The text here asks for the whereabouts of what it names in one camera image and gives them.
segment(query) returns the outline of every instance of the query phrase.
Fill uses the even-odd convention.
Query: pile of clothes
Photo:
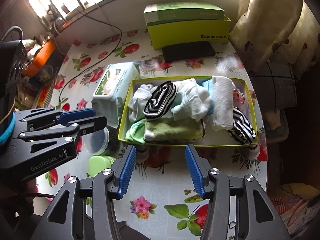
[[[243,114],[245,95],[231,79],[212,76],[198,84],[195,79],[167,81],[155,87],[141,85],[128,105],[131,128],[126,139],[146,142],[192,143],[213,130],[227,130],[241,144],[252,144],[256,133]]]

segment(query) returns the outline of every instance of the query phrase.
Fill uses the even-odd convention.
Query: black and white striped cloth
[[[152,93],[143,111],[147,121],[156,120],[165,115],[170,109],[177,92],[177,87],[171,81],[158,86]]]
[[[228,132],[241,144],[252,144],[257,137],[248,118],[237,107],[233,108],[233,128]]]

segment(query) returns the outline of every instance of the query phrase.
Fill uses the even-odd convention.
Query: blue cloth
[[[16,117],[15,117],[14,113],[12,113],[12,119],[11,119],[11,122],[10,122],[8,128],[0,136],[0,146],[4,145],[6,143],[6,141],[10,138],[10,136],[13,132],[15,123],[16,123]]]
[[[207,116],[207,115],[213,114],[213,111],[214,111],[214,93],[213,93],[212,80],[209,79],[207,81],[202,82],[201,86],[209,91],[209,94],[210,94],[210,96],[212,97],[212,100],[213,100],[213,103],[210,106],[209,111],[206,114],[206,116]]]

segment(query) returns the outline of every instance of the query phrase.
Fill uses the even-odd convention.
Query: plastic container
[[[109,131],[105,127],[103,130],[82,136],[82,141],[90,155],[102,155],[109,143]]]

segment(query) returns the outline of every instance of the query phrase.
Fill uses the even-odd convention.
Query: black cable
[[[4,199],[0,200],[0,202],[6,201],[6,200],[15,200],[15,199],[17,199],[19,197],[23,197],[23,198],[26,198],[26,197],[48,197],[48,198],[54,198],[55,195],[42,194],[42,193],[25,193],[25,194],[20,194],[20,195],[15,195],[15,196],[12,196],[12,197],[4,198]]]
[[[22,29],[21,29],[19,26],[15,25],[15,26],[10,27],[10,28],[5,32],[5,34],[2,36],[2,38],[1,38],[1,40],[0,40],[0,47],[1,47],[4,39],[9,35],[10,32],[13,32],[13,31],[16,31],[17,33],[19,33],[19,40],[22,40],[23,31],[22,31]]]
[[[121,39],[122,39],[122,31],[121,31],[121,29],[120,29],[119,27],[117,27],[117,26],[115,26],[115,25],[112,25],[112,24],[110,24],[110,23],[106,23],[106,22],[97,20],[97,19],[95,19],[95,18],[92,18],[92,17],[88,16],[87,14],[83,14],[83,13],[80,12],[77,8],[76,8],[76,10],[77,10],[80,14],[82,14],[83,16],[85,16],[85,17],[87,17],[87,18],[89,18],[89,19],[91,19],[91,20],[94,20],[94,21],[97,21],[97,22],[100,22],[100,23],[109,25],[109,26],[111,26],[111,27],[117,28],[117,29],[120,31],[120,39],[119,39],[118,44],[116,45],[116,47],[113,49],[113,51],[111,51],[107,56],[105,56],[102,60],[99,60],[97,63],[93,64],[92,66],[90,66],[90,67],[86,68],[85,70],[81,71],[78,75],[76,75],[75,77],[71,78],[71,79],[64,85],[64,87],[62,88],[62,90],[61,90],[61,92],[60,92],[60,94],[59,94],[59,104],[61,104],[61,99],[60,99],[60,98],[61,98],[62,92],[63,92],[63,90],[65,89],[65,87],[71,82],[71,80],[77,78],[77,77],[80,76],[82,73],[86,72],[88,69],[96,66],[96,65],[99,64],[100,62],[104,61],[107,57],[109,57],[109,56],[118,48],[118,46],[119,46],[119,44],[120,44],[120,41],[121,41]]]

